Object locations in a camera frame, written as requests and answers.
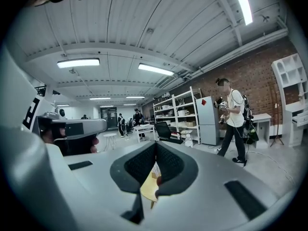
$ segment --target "brick wall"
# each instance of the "brick wall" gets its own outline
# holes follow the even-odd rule
[[[233,89],[239,90],[248,97],[253,114],[268,113],[272,116],[271,124],[273,125],[273,107],[276,102],[270,94],[270,83],[272,83],[277,92],[280,113],[279,124],[282,124],[280,93],[271,64],[273,61],[295,53],[295,47],[290,40],[283,38],[206,72],[170,91],[170,94],[178,95],[188,91],[189,86],[192,86],[193,89],[200,88],[204,97],[213,96],[217,98],[222,96],[226,100],[227,95],[219,92],[219,88],[215,84],[218,77],[224,77],[230,81]],[[297,101],[298,90],[293,87],[289,88],[286,94],[286,102]],[[143,114],[149,117],[151,108],[153,108],[153,102],[144,105],[142,107]]]

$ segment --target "white t-shirt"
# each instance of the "white t-shirt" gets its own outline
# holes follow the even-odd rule
[[[231,89],[230,94],[228,95],[228,107],[234,108],[235,106],[239,106],[241,109],[241,112],[239,114],[231,113],[230,112],[230,118],[227,120],[227,124],[232,127],[241,127],[244,124],[244,99],[241,95],[241,93],[238,90]]]

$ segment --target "black pants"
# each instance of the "black pants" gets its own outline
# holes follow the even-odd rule
[[[119,132],[120,132],[121,136],[124,136],[124,133],[123,133],[123,130],[122,130],[123,129],[122,125],[119,124],[118,128],[119,128]]]
[[[217,155],[224,156],[226,154],[227,149],[232,140],[232,137],[234,135],[235,145],[237,148],[237,152],[239,154],[238,159],[241,161],[245,161],[245,145],[243,141],[243,130],[244,130],[243,126],[235,128],[227,124],[227,132],[225,138],[223,139],[221,150],[218,152]]]

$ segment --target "coat rack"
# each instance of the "coat rack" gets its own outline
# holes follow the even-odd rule
[[[275,117],[277,117],[277,134],[276,134],[276,137],[274,138],[274,141],[270,145],[270,147],[271,147],[276,142],[276,140],[280,140],[280,142],[283,145],[284,145],[284,143],[278,135],[278,131],[279,131],[279,105],[278,105],[277,91],[275,90],[275,85],[274,85],[273,80],[271,82],[269,82],[269,90],[270,90],[270,97],[271,97],[272,101],[274,101],[274,103],[277,104],[277,108],[275,108],[275,106],[272,105],[274,125],[275,125],[275,120],[276,120]]]

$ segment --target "white bookshelf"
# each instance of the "white bookshelf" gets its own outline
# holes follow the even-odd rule
[[[298,54],[294,54],[272,63],[282,101],[282,141],[287,146],[301,144],[304,126],[308,124],[308,117],[300,113],[308,110],[308,80],[303,63]],[[303,95],[302,100],[286,104],[284,88],[297,85],[298,92]]]
[[[195,97],[196,94],[200,94],[200,89],[198,90],[194,90],[192,89],[192,87],[190,87],[189,91],[186,91],[184,93],[181,93],[180,95],[177,95],[177,96],[174,96],[172,95],[170,99],[168,100],[165,100],[165,101],[162,101],[160,103],[157,103],[157,104],[153,104],[153,109],[154,109],[154,116],[155,116],[155,123],[156,122],[161,122],[161,121],[164,121],[164,119],[172,119],[171,122],[175,122],[176,125],[175,126],[170,126],[171,128],[176,128],[176,131],[177,132],[180,132],[180,129],[191,129],[193,130],[192,132],[192,139],[193,140],[196,140],[198,142],[198,144],[200,144],[200,130],[199,130],[199,121],[198,121],[198,113],[197,113],[197,108],[196,108],[196,102],[195,100],[197,99]],[[191,97],[192,98],[192,102],[190,103],[184,103],[184,104],[181,104],[181,105],[176,105],[176,100],[177,99],[184,99],[184,98],[187,98],[187,97]],[[166,104],[172,104],[172,108],[167,108],[167,109],[159,109],[158,107],[159,106],[162,106],[162,105],[166,105]],[[187,107],[187,106],[193,106],[193,109],[194,109],[194,114],[192,115],[178,115],[178,109],[179,108],[182,108],[182,107]],[[157,115],[160,115],[162,114],[164,111],[169,111],[169,110],[172,110],[173,109],[173,112],[174,112],[174,116],[164,116],[164,117],[157,117]],[[184,118],[188,118],[188,117],[194,117],[195,118],[195,121],[196,121],[196,126],[194,127],[188,127],[188,126],[181,126],[179,124],[179,119],[182,120]],[[178,139],[180,139],[180,135],[177,134],[177,135],[174,135],[172,134],[173,137],[177,137]]]

